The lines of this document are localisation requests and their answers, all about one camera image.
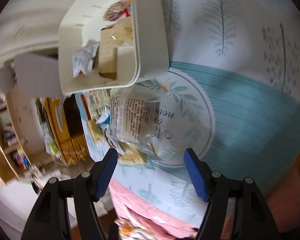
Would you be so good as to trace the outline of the packaged toast bread slice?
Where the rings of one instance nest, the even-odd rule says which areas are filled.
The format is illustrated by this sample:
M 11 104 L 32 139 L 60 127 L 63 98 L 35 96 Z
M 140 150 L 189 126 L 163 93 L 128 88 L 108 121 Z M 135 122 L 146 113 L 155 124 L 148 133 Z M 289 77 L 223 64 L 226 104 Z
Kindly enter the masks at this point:
M 161 90 L 141 85 L 111 89 L 109 137 L 154 155 L 156 109 L 164 95 Z

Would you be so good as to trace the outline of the beige rice cracker packet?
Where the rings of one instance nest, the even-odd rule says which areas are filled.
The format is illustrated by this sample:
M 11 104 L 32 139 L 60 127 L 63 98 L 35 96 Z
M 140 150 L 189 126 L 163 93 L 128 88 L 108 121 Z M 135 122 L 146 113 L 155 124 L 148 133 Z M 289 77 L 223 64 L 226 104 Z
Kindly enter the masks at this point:
M 114 40 L 114 42 L 118 45 L 134 45 L 134 33 L 133 33 L 133 22 L 132 17 L 125 17 L 120 20 L 118 20 L 113 25 L 108 25 L 101 29 L 101 32 L 105 32 L 106 30 L 109 30 L 111 38 Z

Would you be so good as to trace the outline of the blue foil snack packet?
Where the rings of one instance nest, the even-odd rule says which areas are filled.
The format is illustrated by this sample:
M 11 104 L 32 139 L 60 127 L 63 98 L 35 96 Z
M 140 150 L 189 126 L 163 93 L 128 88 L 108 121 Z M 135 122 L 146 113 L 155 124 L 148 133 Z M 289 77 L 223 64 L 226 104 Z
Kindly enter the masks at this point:
M 110 122 L 110 106 L 105 105 L 98 109 L 98 117 L 96 118 L 96 123 L 99 124 L 108 124 Z

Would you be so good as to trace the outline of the pink bed blanket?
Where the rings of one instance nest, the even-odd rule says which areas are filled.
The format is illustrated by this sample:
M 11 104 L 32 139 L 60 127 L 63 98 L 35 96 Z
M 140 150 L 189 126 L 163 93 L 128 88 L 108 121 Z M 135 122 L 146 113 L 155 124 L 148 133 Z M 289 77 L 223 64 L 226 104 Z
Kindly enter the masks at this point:
M 157 239 L 196 237 L 207 204 L 186 180 L 169 176 L 169 183 L 138 186 L 134 191 L 112 179 L 109 189 L 120 218 L 153 232 Z

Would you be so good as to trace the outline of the wooden desk with drawers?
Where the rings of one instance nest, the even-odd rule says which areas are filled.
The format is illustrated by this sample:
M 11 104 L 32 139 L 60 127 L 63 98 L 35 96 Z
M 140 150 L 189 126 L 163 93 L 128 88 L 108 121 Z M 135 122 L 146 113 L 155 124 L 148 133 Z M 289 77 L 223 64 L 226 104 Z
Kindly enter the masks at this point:
M 75 97 L 65 99 L 61 116 L 58 116 L 57 108 L 60 102 L 60 98 L 44 98 L 43 111 L 49 132 L 58 150 L 58 159 L 65 166 L 71 166 L 87 159 L 89 152 Z

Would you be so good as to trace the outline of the wooden bookshelf hutch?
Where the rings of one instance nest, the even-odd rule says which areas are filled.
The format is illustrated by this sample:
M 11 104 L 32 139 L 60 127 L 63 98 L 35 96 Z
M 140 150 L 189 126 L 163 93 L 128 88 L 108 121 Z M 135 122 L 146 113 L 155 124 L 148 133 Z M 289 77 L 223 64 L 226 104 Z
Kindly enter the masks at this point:
M 7 183 L 19 178 L 30 167 L 26 139 L 17 126 L 10 93 L 0 91 L 0 179 Z

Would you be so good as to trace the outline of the teal white patterned tablecloth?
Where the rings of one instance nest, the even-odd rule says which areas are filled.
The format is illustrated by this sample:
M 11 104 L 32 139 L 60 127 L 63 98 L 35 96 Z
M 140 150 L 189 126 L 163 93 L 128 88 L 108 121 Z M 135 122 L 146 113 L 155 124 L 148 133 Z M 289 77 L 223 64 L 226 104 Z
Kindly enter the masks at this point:
M 176 125 L 162 153 L 194 146 L 211 168 L 251 176 L 280 231 L 300 226 L 300 11 L 291 0 L 133 0 L 166 60 L 143 84 L 167 90 Z

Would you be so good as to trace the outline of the silver foil snack packet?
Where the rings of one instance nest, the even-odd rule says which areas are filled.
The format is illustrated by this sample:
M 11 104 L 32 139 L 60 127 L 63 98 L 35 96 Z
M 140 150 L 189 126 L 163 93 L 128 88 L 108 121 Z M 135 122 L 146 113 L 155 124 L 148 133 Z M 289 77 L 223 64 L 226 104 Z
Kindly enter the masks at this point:
M 92 71 L 99 44 L 100 43 L 97 42 L 89 47 L 74 52 L 72 56 L 73 78 L 80 75 L 88 75 Z

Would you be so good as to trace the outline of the grey office chair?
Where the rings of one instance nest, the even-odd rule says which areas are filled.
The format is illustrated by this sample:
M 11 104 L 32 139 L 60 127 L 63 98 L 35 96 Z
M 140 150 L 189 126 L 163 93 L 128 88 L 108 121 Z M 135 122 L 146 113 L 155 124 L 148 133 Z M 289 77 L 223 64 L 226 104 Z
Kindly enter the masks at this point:
M 35 53 L 17 55 L 14 65 L 0 68 L 0 90 L 9 92 L 15 86 L 28 99 L 61 98 L 58 60 Z

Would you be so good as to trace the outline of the white plastic storage bin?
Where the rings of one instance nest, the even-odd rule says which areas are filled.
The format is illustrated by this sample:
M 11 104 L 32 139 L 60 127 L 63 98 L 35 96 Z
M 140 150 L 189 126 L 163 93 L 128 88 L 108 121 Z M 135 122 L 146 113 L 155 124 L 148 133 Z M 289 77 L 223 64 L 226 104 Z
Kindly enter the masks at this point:
M 101 29 L 113 25 L 103 19 L 106 10 L 96 14 L 82 27 L 75 27 L 77 9 L 92 0 L 78 0 L 71 6 L 59 26 L 58 65 L 63 94 L 94 89 L 129 87 L 136 82 L 164 75 L 169 68 L 168 45 L 161 0 L 131 0 L 134 45 L 118 46 L 110 31 Z M 94 66 L 88 75 L 73 78 L 72 56 L 75 51 L 99 42 Z

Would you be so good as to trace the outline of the red-edged dark snack packet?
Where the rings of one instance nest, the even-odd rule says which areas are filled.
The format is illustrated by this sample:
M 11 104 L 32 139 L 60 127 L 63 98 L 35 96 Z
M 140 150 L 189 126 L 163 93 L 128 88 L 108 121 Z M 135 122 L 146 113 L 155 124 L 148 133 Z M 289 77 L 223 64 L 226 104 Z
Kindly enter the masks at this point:
M 106 10 L 103 19 L 105 21 L 114 22 L 120 19 L 121 17 L 129 17 L 130 6 L 130 2 L 116 2 Z

